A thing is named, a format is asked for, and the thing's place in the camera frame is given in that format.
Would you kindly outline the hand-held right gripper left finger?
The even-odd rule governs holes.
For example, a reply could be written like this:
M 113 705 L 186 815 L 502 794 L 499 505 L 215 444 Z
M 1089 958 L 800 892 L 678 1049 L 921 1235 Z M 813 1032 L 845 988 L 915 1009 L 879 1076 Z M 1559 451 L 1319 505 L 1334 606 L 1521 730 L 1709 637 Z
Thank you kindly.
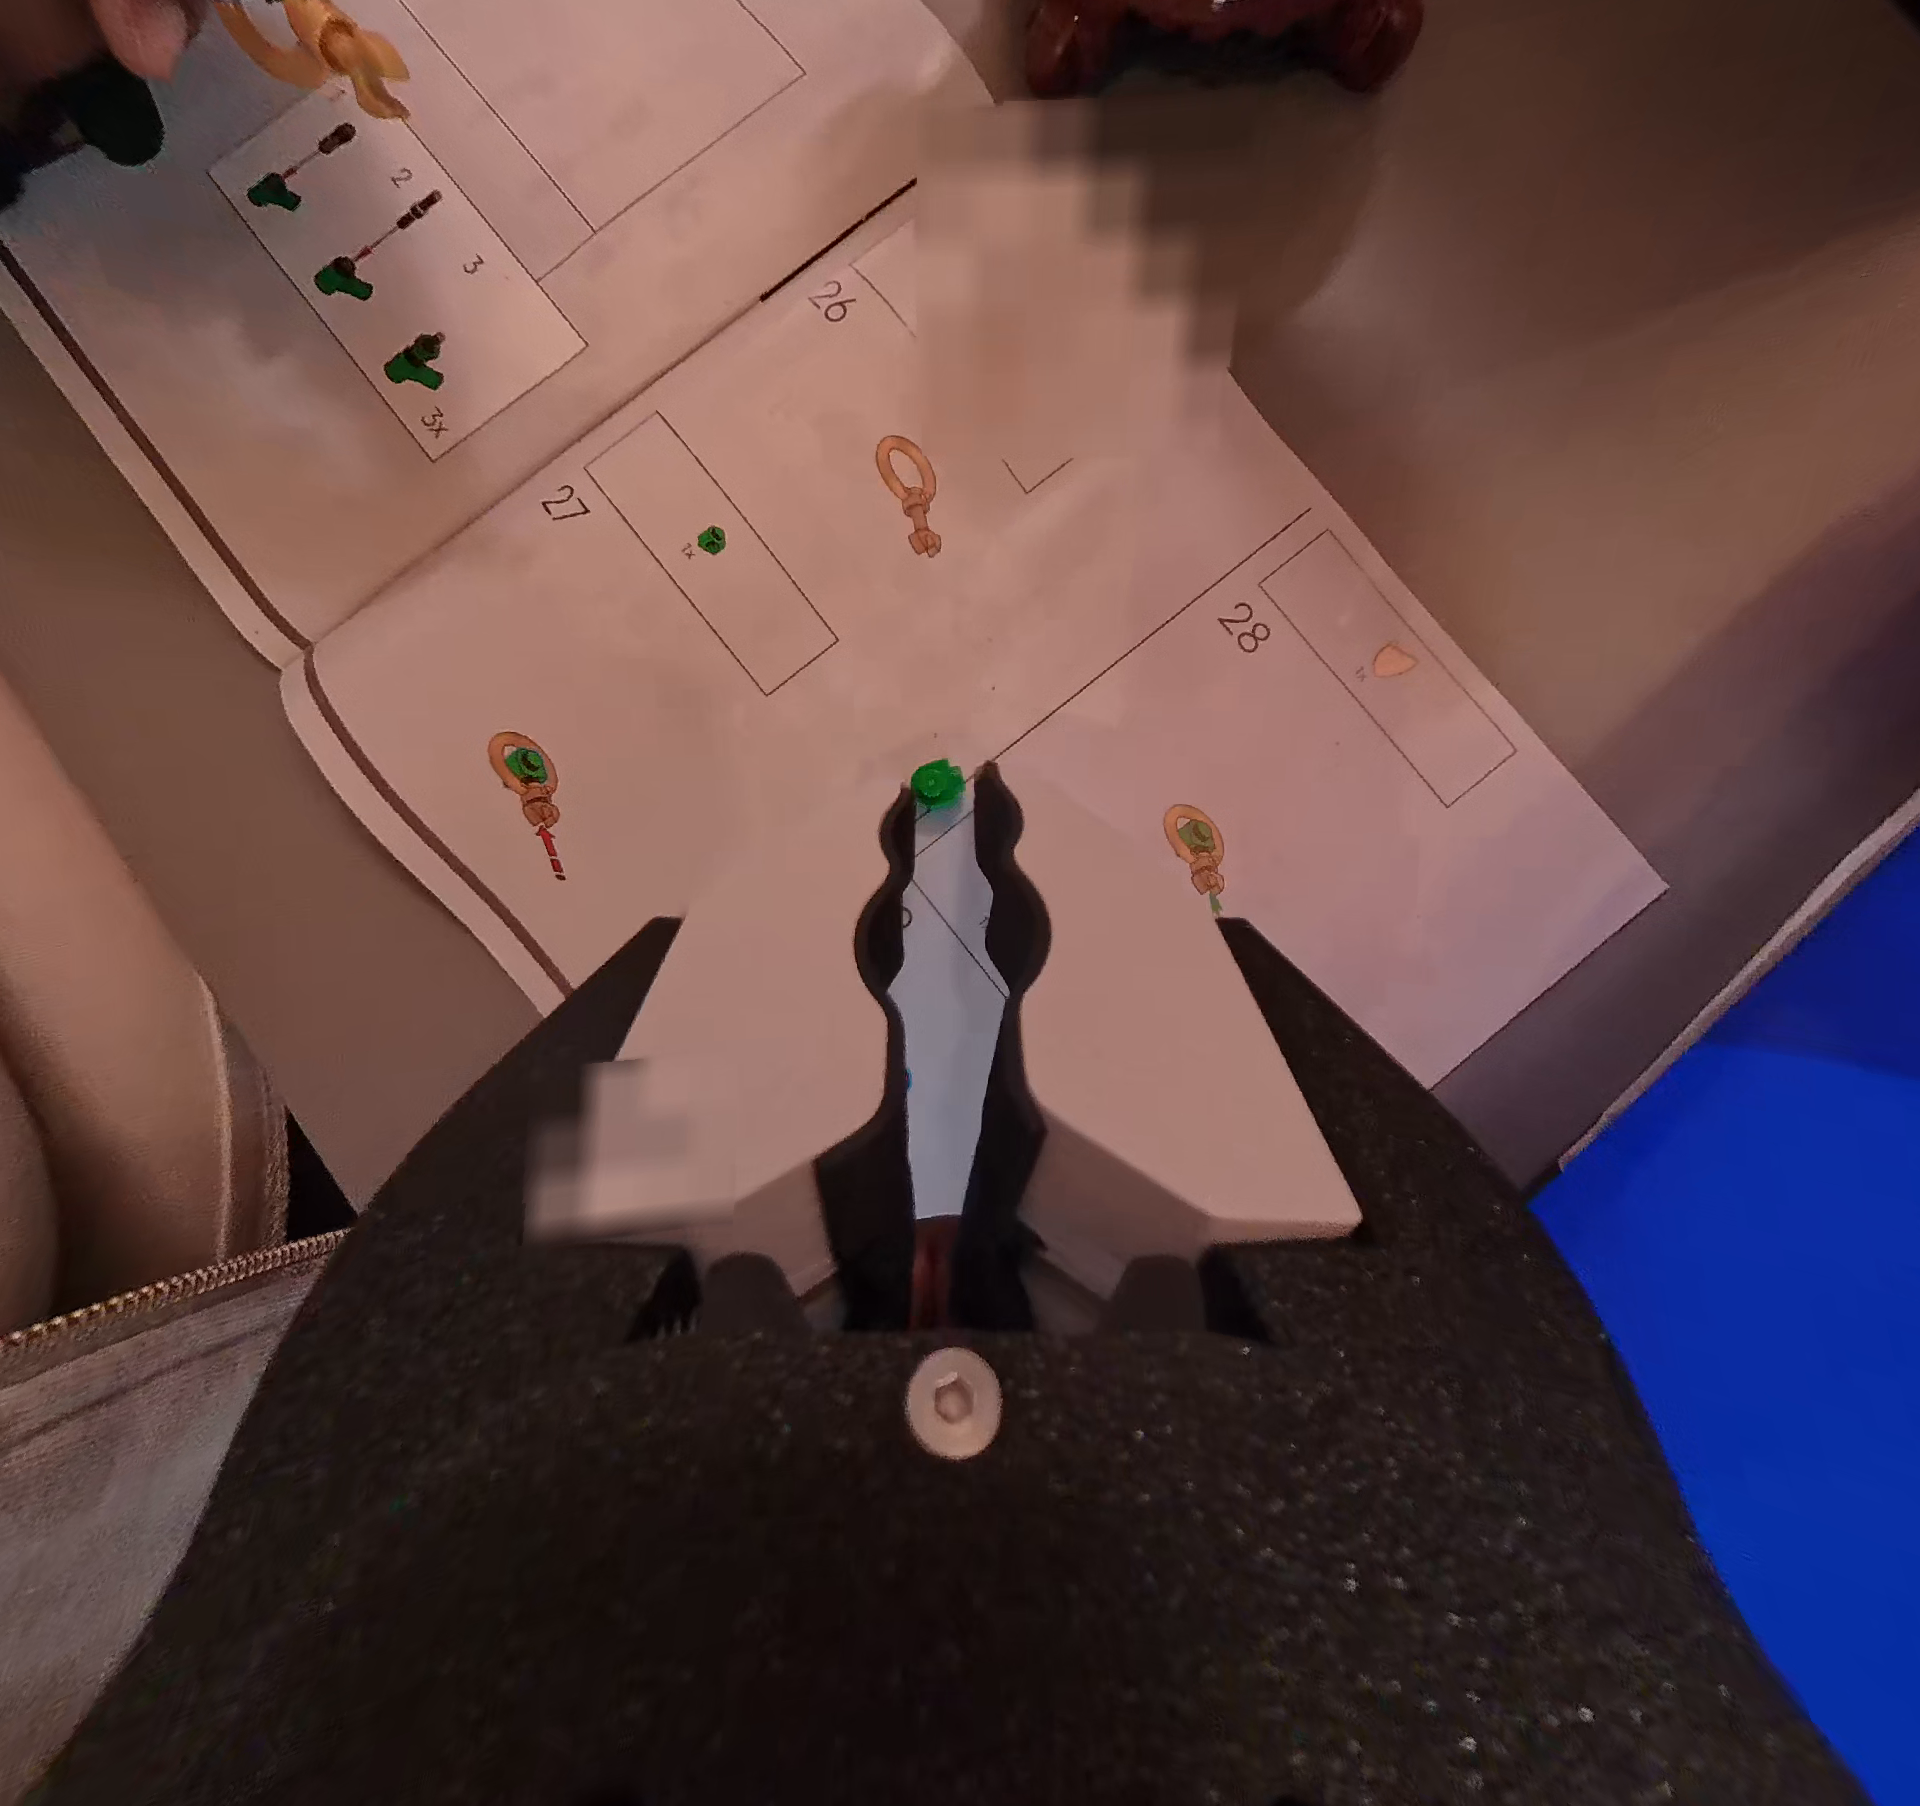
M 694 901 L 624 1043 L 624 1238 L 772 1262 L 903 1330 L 915 1281 L 901 1009 L 907 786 L 783 824 Z

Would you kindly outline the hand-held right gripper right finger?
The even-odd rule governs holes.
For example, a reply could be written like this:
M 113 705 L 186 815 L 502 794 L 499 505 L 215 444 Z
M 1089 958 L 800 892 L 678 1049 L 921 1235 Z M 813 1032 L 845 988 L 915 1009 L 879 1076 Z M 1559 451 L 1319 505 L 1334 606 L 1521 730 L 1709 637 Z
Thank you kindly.
M 1032 1330 L 1041 1259 L 1101 1302 L 1223 1247 L 1362 1226 L 1228 934 L 1046 779 L 971 786 L 1006 985 L 961 1217 L 961 1324 Z

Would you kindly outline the gold ring brick piece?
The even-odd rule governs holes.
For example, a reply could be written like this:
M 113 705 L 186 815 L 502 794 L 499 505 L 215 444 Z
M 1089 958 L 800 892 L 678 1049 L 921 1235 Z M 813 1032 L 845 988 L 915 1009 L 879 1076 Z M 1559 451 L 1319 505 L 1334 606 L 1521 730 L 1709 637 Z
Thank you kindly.
M 280 83 L 320 94 L 348 83 L 374 119 L 408 119 L 397 83 L 408 82 L 400 50 L 336 0 L 221 0 L 217 19 L 242 53 Z

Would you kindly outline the open brick instruction booklet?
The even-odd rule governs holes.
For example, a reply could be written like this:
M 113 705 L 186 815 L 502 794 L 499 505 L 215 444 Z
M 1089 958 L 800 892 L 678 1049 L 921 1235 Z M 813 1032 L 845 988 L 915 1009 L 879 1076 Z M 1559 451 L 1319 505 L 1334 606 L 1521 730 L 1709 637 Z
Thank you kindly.
M 35 354 L 354 816 L 551 1010 L 812 791 L 991 758 L 1435 1085 L 1663 894 L 1220 360 L 933 414 L 919 0 L 341 0 L 4 219 Z

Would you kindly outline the blue box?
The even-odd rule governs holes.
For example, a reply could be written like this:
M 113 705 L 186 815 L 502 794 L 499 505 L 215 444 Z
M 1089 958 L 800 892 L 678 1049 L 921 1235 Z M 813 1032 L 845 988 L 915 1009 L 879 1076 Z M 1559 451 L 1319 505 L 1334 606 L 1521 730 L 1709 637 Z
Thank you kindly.
M 1918 1801 L 1918 839 L 1548 1184 L 1748 1628 Z

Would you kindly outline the person's beige zip jacket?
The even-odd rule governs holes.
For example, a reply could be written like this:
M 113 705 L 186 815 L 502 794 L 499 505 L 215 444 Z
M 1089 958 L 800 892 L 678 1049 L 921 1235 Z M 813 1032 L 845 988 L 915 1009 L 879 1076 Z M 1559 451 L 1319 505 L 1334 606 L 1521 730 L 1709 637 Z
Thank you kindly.
M 4 688 L 4 1801 L 178 1569 L 354 1223 L 275 1083 Z

